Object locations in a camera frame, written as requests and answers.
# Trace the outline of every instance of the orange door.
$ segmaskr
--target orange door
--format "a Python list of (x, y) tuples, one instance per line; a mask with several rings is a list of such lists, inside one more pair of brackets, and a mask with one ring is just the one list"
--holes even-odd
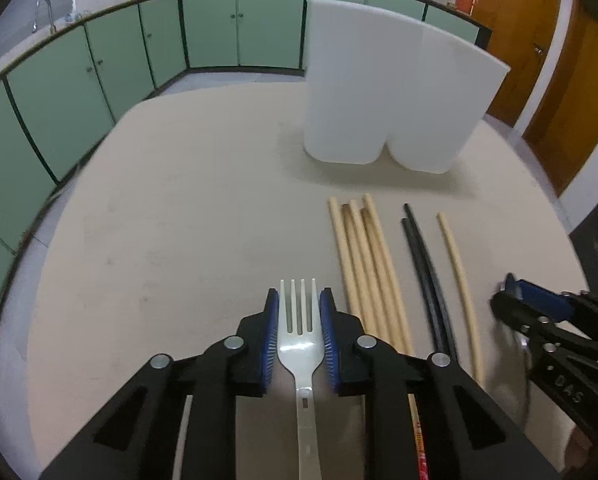
[(526, 130), (557, 194), (598, 143), (598, 21), (575, 0), (554, 76)]
[(488, 52), (511, 70), (488, 113), (510, 126), (524, 109), (550, 47), (560, 0), (477, 0), (472, 16), (492, 29)]

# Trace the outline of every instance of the black tube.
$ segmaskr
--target black tube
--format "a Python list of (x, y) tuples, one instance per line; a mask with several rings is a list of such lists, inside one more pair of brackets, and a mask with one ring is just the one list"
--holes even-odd
[(403, 209), (406, 218), (401, 220), (401, 224), (408, 239), (419, 285), (421, 286), (421, 294), (426, 305), (428, 323), (432, 331), (435, 351), (444, 352), (454, 361), (458, 362), (459, 356), (454, 341), (454, 333), (452, 332), (452, 323), (450, 322), (437, 273), (435, 272), (412, 209), (408, 204), (404, 204)]

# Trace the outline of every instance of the white plastic container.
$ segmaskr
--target white plastic container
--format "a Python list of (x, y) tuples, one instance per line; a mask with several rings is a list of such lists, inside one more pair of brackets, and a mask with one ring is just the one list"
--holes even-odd
[(388, 149), (410, 170), (445, 173), (488, 110), (510, 67), (468, 41), (417, 22), (421, 45)]
[(377, 159), (395, 118), (403, 35), (393, 13), (334, 0), (310, 0), (310, 65), (303, 145), (324, 162)]
[(368, 164), (387, 142), (406, 168), (449, 170), (509, 67), (396, 12), (333, 0), (309, 6), (308, 154)]

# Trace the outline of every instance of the faucet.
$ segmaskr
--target faucet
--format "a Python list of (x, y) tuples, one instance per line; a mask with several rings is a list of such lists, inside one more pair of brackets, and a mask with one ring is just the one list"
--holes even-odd
[[(44, 0), (46, 2), (46, 6), (48, 7), (48, 21), (50, 22), (50, 33), (55, 34), (57, 32), (57, 27), (55, 27), (55, 20), (53, 20), (53, 6), (50, 4), (50, 0)], [(35, 22), (32, 24), (32, 33), (34, 34), (37, 31), (37, 19), (39, 17), (39, 2), (41, 0), (37, 0), (35, 4)]]

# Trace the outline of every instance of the door handle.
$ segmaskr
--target door handle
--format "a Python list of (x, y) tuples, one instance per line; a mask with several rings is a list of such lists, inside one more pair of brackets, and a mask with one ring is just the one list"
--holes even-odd
[(539, 56), (543, 56), (545, 54), (545, 49), (539, 45), (537, 45), (536, 43), (533, 43), (534, 45), (534, 51), (539, 55)]

